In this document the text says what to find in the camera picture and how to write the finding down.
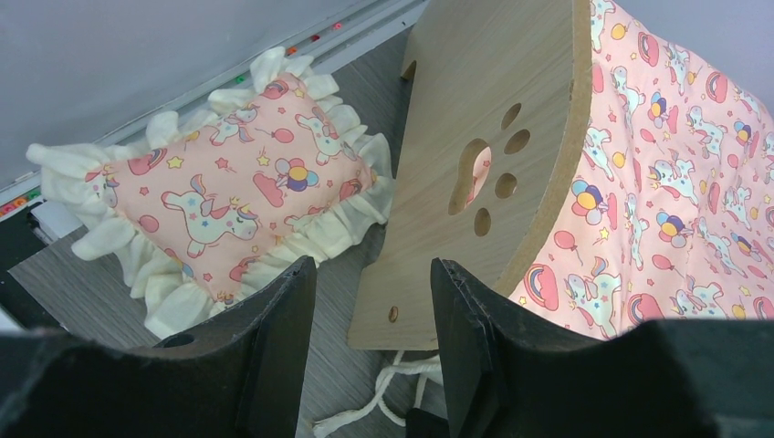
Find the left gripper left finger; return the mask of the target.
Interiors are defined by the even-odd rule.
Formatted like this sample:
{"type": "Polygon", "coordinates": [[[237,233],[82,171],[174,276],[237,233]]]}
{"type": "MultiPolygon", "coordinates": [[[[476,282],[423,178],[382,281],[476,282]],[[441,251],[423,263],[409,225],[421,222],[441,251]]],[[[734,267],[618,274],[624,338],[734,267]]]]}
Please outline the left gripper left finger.
{"type": "Polygon", "coordinates": [[[4,437],[292,437],[315,309],[303,256],[266,287],[153,347],[64,331],[1,337],[4,437]]]}

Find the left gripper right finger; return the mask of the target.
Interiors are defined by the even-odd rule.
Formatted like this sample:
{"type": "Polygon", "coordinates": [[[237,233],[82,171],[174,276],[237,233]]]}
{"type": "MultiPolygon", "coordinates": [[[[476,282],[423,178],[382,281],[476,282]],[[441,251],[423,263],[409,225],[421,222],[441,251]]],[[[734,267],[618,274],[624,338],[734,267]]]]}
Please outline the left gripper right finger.
{"type": "Polygon", "coordinates": [[[657,319],[599,341],[454,261],[431,289],[454,437],[770,437],[773,325],[657,319]]]}

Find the pink unicorn mattress cushion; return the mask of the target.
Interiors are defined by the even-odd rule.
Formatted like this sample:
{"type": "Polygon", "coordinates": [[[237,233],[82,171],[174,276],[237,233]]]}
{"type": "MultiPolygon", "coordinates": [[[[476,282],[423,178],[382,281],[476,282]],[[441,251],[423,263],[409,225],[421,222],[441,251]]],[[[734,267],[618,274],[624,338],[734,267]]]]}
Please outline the pink unicorn mattress cushion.
{"type": "Polygon", "coordinates": [[[587,2],[582,155],[549,240],[498,294],[599,341],[657,319],[773,325],[771,115],[622,6],[587,2]]]}

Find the wooden pet bed frame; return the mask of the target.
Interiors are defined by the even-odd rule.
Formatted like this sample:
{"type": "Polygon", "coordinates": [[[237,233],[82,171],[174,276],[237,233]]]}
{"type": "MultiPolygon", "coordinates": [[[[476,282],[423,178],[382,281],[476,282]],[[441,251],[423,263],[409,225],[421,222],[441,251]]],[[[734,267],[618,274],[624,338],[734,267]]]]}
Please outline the wooden pet bed frame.
{"type": "Polygon", "coordinates": [[[587,1],[432,1],[408,36],[413,83],[382,250],[347,334],[366,350],[437,346],[431,263],[513,292],[574,179],[591,109],[587,1]]]}

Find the small pink ruffled pillow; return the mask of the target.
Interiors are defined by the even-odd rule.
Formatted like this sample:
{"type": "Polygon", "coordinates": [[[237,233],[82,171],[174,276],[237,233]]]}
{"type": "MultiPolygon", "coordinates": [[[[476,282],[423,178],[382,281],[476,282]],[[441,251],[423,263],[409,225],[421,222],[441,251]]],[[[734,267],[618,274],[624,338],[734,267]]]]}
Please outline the small pink ruffled pillow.
{"type": "Polygon", "coordinates": [[[391,151],[312,57],[273,47],[246,89],[218,89],[180,122],[154,116],[127,145],[31,144],[42,194],[87,228],[72,246],[115,255],[161,339],[227,310],[302,256],[316,263],[388,220],[391,151]]]}

